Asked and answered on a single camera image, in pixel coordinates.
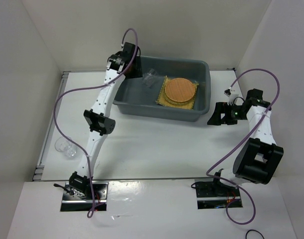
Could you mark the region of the round orange woven tray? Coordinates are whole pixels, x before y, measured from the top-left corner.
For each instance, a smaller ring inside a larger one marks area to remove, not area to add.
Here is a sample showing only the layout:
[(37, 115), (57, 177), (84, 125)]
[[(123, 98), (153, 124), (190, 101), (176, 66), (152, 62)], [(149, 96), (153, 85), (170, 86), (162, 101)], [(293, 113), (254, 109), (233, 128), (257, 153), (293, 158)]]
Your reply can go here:
[(174, 78), (166, 83), (164, 92), (171, 101), (185, 103), (196, 94), (196, 86), (186, 78)]

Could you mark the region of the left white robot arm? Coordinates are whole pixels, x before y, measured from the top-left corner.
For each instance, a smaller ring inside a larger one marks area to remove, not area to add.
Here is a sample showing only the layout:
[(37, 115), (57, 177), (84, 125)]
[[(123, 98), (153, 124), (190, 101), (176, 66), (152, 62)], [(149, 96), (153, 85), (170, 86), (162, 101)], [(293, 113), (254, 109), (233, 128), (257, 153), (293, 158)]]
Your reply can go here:
[(93, 198), (90, 181), (103, 142), (116, 125), (115, 120), (110, 118), (110, 112), (121, 83), (126, 78), (142, 76), (138, 49), (136, 45), (126, 42), (121, 51), (108, 58), (104, 86), (92, 107), (83, 113), (90, 130), (86, 152), (69, 178), (69, 187), (80, 199)]

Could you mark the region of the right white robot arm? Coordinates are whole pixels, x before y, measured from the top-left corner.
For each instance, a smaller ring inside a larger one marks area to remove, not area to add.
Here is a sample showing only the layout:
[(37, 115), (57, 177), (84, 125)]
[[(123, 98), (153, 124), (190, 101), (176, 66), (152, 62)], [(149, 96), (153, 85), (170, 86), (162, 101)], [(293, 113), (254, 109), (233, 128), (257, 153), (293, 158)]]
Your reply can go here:
[(217, 196), (243, 183), (268, 184), (284, 154), (284, 149), (277, 146), (273, 138), (271, 106), (263, 100), (263, 91), (249, 90), (241, 105), (236, 104), (239, 95), (231, 88), (224, 93), (228, 101), (215, 104), (207, 124), (234, 125), (240, 120), (247, 120), (251, 134), (243, 143), (233, 167), (215, 173), (211, 190)]

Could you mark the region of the clear plastic cup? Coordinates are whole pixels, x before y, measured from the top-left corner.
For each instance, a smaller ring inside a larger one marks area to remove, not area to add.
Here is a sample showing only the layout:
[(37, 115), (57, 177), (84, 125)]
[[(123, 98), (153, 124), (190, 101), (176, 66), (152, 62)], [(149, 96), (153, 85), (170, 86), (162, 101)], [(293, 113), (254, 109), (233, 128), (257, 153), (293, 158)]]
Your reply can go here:
[(56, 151), (63, 153), (68, 158), (73, 158), (77, 154), (77, 146), (65, 137), (60, 137), (54, 145)]
[(143, 74), (142, 84), (147, 87), (151, 88), (158, 79), (158, 72), (150, 68), (146, 73)]

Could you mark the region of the square bamboo mat tray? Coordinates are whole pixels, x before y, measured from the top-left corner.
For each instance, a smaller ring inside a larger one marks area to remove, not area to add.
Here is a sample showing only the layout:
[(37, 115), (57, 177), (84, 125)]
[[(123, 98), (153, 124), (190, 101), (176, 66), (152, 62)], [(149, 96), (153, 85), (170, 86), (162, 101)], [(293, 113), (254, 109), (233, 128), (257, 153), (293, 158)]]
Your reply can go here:
[[(176, 103), (171, 101), (170, 99), (167, 98), (167, 96), (165, 95), (164, 89), (165, 89), (165, 85), (167, 82), (169, 82), (171, 79), (168, 76), (164, 77), (164, 81), (161, 87), (161, 90), (159, 92), (158, 98), (156, 100), (156, 103), (158, 105), (164, 106), (164, 107), (172, 107), (172, 108), (178, 108), (178, 109), (184, 109), (184, 110), (191, 110), (193, 109), (194, 106), (194, 102), (196, 99), (196, 94), (194, 95), (194, 97), (185, 103)], [(198, 84), (192, 82), (195, 86), (196, 86), (196, 90), (198, 88)]]

